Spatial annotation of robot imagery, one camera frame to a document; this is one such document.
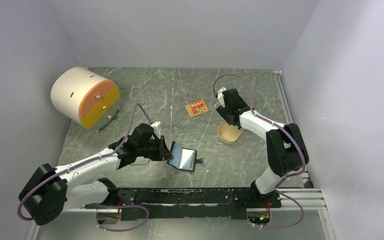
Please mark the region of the black leather card holder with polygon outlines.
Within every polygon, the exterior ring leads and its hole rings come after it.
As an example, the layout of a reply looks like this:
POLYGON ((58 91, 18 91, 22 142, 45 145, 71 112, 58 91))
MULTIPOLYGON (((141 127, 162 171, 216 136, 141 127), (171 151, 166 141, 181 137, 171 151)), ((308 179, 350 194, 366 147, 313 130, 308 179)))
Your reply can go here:
POLYGON ((196 149, 184 148, 177 142, 173 141, 170 146, 172 159, 166 163, 181 171, 194 172, 196 164, 203 164, 202 158, 197 158, 198 151, 196 149))

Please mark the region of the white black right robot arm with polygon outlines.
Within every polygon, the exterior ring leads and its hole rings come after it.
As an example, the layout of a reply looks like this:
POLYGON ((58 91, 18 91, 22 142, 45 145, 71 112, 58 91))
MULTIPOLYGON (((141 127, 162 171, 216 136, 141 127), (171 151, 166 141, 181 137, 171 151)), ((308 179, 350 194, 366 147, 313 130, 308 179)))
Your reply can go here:
POLYGON ((295 123, 283 124, 259 114, 240 96, 237 89, 225 87, 213 91, 219 102, 216 111, 229 124, 248 130, 266 142, 268 167, 251 187, 250 202, 262 207, 269 193, 285 178, 300 175, 309 163, 309 155, 300 128, 295 123))

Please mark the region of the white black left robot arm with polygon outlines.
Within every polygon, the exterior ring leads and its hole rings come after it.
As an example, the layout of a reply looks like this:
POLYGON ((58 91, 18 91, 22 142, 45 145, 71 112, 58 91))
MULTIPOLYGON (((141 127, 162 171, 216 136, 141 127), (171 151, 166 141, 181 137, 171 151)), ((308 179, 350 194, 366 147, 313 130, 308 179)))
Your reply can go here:
POLYGON ((39 166, 18 199, 17 214, 22 220, 43 226, 61 213, 83 205, 112 208, 121 203, 117 186, 107 178, 95 179, 133 164, 138 157, 151 161, 173 158, 161 134, 161 121, 141 123, 132 134, 122 137, 97 154, 74 163, 39 166))

